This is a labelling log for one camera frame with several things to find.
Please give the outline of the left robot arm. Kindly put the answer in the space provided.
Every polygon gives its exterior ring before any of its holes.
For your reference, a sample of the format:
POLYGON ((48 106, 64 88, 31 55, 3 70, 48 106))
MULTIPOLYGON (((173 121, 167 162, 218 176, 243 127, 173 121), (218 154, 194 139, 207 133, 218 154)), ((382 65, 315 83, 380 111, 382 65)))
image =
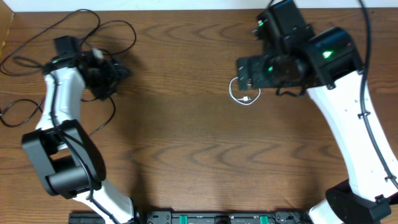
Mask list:
POLYGON ((120 74, 102 51, 63 54, 44 68, 44 111, 22 148, 49 195, 85 204, 105 223, 139 223, 133 200, 106 177, 104 159, 80 123, 81 97, 90 88, 105 98, 120 74))

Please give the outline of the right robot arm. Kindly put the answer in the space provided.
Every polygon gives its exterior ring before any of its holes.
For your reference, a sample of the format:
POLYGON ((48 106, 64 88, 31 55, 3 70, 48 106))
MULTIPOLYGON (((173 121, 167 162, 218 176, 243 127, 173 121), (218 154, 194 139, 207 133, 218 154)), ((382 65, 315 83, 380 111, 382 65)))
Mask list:
POLYGON ((276 29, 261 21, 255 31, 265 54, 237 61, 238 82, 279 96, 300 88, 325 117, 343 156, 348 178, 328 189, 307 213, 312 223, 379 223, 397 195, 397 159, 371 101, 365 72, 347 31, 315 34, 311 26, 276 29))

